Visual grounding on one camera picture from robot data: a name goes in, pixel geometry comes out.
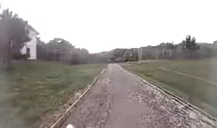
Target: house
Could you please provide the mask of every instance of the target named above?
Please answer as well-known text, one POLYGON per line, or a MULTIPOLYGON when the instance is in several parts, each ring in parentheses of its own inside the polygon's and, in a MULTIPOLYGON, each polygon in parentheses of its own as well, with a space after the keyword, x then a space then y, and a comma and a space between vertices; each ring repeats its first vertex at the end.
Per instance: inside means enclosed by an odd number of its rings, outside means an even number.
POLYGON ((39 33, 32 27, 28 26, 29 29, 29 37, 30 41, 25 42, 24 46, 22 47, 21 54, 25 55, 29 53, 29 60, 36 60, 37 59, 37 36, 39 33))

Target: green grass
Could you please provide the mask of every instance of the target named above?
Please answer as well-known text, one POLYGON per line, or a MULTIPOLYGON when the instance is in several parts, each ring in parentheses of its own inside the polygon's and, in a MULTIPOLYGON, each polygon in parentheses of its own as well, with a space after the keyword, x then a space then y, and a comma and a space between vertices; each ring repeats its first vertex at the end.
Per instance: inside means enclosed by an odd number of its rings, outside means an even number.
POLYGON ((131 63, 123 67, 217 117, 216 84, 160 69, 164 67, 217 83, 217 59, 160 61, 141 65, 131 63))
POLYGON ((7 125, 4 122, 7 118, 14 120, 11 123, 17 127, 35 124, 90 84, 104 67, 102 64, 70 66, 54 62, 24 62, 16 63, 9 72, 0 71, 0 114, 7 110, 13 113, 0 117, 0 125, 7 125))

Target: white sky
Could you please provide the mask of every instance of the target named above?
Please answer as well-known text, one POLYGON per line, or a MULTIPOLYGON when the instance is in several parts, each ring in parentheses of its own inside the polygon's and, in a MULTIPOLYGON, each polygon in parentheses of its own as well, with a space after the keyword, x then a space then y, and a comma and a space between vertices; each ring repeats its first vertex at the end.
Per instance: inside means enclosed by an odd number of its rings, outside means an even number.
POLYGON ((40 33, 89 52, 217 40, 217 0, 0 0, 40 33))

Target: road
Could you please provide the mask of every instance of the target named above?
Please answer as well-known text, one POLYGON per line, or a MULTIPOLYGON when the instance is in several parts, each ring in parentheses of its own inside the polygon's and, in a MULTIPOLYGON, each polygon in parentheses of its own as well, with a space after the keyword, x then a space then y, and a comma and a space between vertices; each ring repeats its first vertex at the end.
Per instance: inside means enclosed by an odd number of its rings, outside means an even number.
POLYGON ((61 128, 212 128, 217 122, 110 64, 61 128))

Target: vegetation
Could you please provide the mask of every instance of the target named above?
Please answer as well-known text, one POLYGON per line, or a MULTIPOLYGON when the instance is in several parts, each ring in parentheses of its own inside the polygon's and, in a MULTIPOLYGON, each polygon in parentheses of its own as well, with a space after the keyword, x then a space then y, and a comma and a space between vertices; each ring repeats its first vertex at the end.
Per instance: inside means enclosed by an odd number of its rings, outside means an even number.
POLYGON ((48 43, 38 40, 37 59, 58 61, 66 64, 107 63, 109 52, 90 54, 87 49, 76 48, 62 38, 54 38, 48 43))
POLYGON ((217 57, 217 41, 211 43, 196 42, 190 35, 179 44, 161 43, 131 49, 114 49, 110 51, 110 62, 127 62, 151 59, 202 59, 217 57))
POLYGON ((9 9, 0 13, 0 62, 11 65, 12 55, 30 40, 30 28, 26 21, 9 9))
POLYGON ((19 125, 18 118, 30 127, 44 115, 54 113, 104 68, 101 64, 69 66, 41 61, 13 64, 12 70, 0 71, 0 111, 1 115, 8 111, 4 119, 10 118, 1 121, 4 127, 19 125))
POLYGON ((216 58, 160 61, 140 65, 131 63, 130 65, 125 64, 123 67, 144 77, 158 87, 165 88, 183 97, 217 117, 216 58))

